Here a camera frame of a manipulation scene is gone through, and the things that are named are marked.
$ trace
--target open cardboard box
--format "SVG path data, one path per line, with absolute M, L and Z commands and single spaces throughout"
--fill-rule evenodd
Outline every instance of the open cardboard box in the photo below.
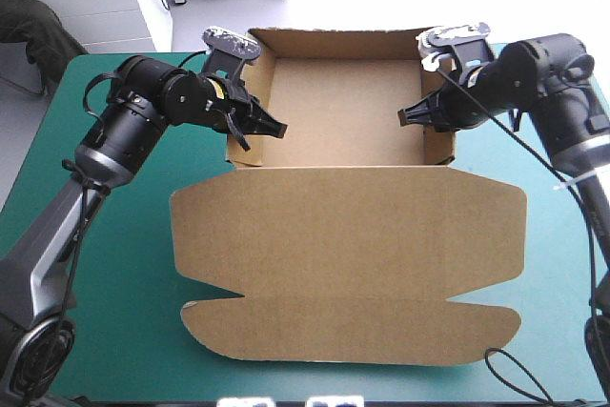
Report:
M 264 52 L 247 87 L 286 136 L 229 140 L 236 170 L 172 198 L 178 271 L 244 296 L 184 306 L 211 350 L 453 365 L 517 332 L 511 309 L 448 300 L 520 274 L 526 199 L 436 165 L 450 133 L 399 126 L 439 84 L 420 32 L 251 31 Z

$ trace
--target cardboard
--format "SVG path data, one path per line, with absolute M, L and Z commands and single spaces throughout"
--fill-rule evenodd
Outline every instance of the cardboard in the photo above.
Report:
M 231 173 L 172 198 L 177 270 L 244 295 L 190 302 L 197 340 L 229 357 L 453 365 L 519 328 L 448 300 L 519 275 L 525 195 L 445 164 L 451 134 L 401 128 L 438 84 L 418 31 L 256 30 L 249 90 L 289 125 L 231 140 Z

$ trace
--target white cable tie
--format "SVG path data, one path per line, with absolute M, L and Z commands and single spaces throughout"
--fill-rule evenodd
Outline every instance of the white cable tie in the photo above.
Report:
M 602 173 L 608 173 L 608 170 L 601 171 Z M 570 178 L 569 180 L 565 180 L 560 182 L 558 185 L 553 187 L 553 191 L 561 191 L 567 190 L 569 187 L 579 184 L 581 181 L 586 180 L 587 178 L 591 178 L 592 176 L 596 176 L 600 174 L 597 169 L 592 169 L 589 172 L 585 172 L 580 174 L 579 176 L 575 176 L 574 178 Z

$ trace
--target white cabinet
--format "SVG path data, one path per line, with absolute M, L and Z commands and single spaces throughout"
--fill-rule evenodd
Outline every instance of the white cabinet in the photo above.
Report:
M 161 0 L 41 1 L 89 52 L 172 50 L 172 17 Z

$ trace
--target desk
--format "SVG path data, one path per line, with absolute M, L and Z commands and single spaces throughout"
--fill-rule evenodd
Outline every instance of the desk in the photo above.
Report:
M 172 49 L 172 16 L 161 0 L 41 1 L 89 52 Z
M 8 251 L 67 179 L 61 159 L 72 157 L 92 124 L 80 107 L 86 83 L 124 57 L 80 56 L 69 66 L 0 214 L 0 253 Z M 176 64 L 183 54 L 157 57 Z M 91 95 L 98 110 L 104 94 L 104 88 L 97 88 Z M 541 150 L 527 119 L 520 134 Z M 498 383 L 482 362 L 449 368 L 248 362 L 198 344 L 182 325 L 181 306 L 226 293 L 176 273 L 169 197 L 176 189 L 230 170 L 224 143 L 223 135 L 210 130 L 170 128 L 133 183 L 112 193 L 83 246 L 75 285 L 79 307 L 70 312 L 77 338 L 55 393 L 86 394 L 93 400 L 248 395 L 303 400 L 325 394 L 362 394 L 371 400 L 524 400 Z M 552 396 L 602 399 L 582 343 L 589 271 L 578 209 L 566 192 L 552 190 L 555 183 L 547 171 L 491 123 L 458 134 L 452 167 L 520 186 L 529 198 L 523 274 L 459 300 L 504 305 L 521 314 L 521 328 L 507 349 Z M 516 383 L 530 386 L 514 366 L 494 360 Z

